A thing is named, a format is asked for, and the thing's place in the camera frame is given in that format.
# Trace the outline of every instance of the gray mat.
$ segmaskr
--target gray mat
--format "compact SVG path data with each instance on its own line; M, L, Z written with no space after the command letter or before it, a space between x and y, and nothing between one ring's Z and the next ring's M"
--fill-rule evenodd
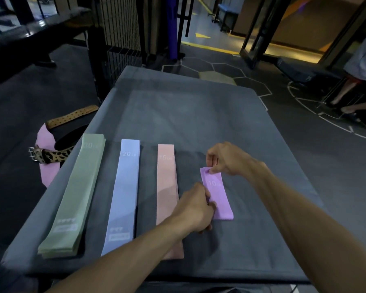
M86 225L82 255L42 260L36 254L59 207L79 144L8 248L5 267L28 274L72 273L102 251L117 170L120 141L141 140L137 236L156 222L157 144L174 144L179 195L200 181L207 149L228 140L263 160L275 175L314 203L322 201L253 90L126 67L89 125L103 133L105 152ZM212 232L183 240L185 258L163 261L154 279L306 282L254 189L241 177L223 175L233 221L215 221Z

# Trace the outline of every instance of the belt buckle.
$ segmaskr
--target belt buckle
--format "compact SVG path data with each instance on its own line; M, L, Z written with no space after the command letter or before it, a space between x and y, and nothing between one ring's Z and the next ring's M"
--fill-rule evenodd
M34 152L35 147L29 147L28 148L28 152L30 153L30 157L33 161L38 162L37 158L35 157L35 152Z

